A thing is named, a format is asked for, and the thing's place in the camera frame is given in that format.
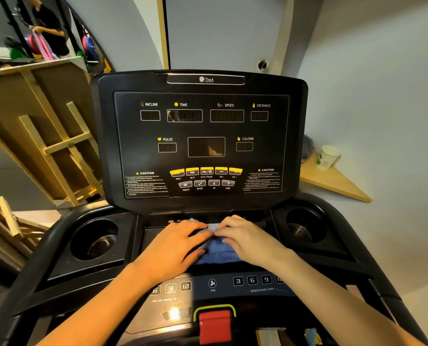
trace treadmill display panel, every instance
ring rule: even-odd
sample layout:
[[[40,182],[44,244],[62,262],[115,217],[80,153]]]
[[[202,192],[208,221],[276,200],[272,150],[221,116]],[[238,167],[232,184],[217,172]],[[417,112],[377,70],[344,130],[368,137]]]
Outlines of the treadmill display panel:
[[[114,101],[127,199],[282,191],[289,96],[117,91]]]

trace person in black shirt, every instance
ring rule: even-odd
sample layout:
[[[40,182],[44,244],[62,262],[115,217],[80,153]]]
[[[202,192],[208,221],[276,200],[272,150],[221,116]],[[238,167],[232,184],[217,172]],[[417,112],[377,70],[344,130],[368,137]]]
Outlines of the person in black shirt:
[[[33,6],[33,15],[37,26],[30,26],[35,32],[44,36],[52,52],[59,58],[68,57],[69,49],[60,21],[52,10],[42,4],[40,0],[24,0]]]

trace control panel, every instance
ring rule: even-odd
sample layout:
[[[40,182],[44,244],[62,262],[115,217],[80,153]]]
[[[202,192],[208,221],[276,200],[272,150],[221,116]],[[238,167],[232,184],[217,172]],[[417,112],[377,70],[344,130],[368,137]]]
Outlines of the control panel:
[[[281,192],[289,96],[114,92],[125,197]]]
[[[231,303],[241,296],[295,297],[289,287],[273,273],[223,273],[171,279],[153,288],[126,329],[129,334],[193,322],[199,303],[224,298]]]

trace person's left hand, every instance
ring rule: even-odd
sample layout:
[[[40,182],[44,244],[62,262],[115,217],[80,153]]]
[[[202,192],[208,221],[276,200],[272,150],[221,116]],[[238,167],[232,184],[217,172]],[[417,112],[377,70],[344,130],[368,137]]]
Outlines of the person's left hand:
[[[196,245],[201,244],[213,235],[206,231],[189,237],[195,229],[206,228],[202,222],[184,220],[171,223],[163,229],[148,245],[132,265],[138,266],[141,276],[148,277],[152,285],[172,279],[187,270],[205,252],[198,249],[190,253]]]
[[[30,25],[30,29],[33,29],[36,33],[41,34],[44,31],[43,27],[39,27],[39,26],[32,26]]]

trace black t-shirt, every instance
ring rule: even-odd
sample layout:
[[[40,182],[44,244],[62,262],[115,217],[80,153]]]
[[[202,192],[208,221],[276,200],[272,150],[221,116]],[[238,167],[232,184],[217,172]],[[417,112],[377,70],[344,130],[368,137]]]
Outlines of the black t-shirt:
[[[41,4],[39,11],[33,7],[33,16],[36,18],[36,23],[40,27],[62,31],[60,21],[58,20],[55,13],[45,7],[43,4]],[[54,52],[57,56],[66,56],[69,53],[67,40],[63,36],[57,36],[45,31],[42,32],[42,36],[44,36],[45,40],[52,49],[52,52]]]

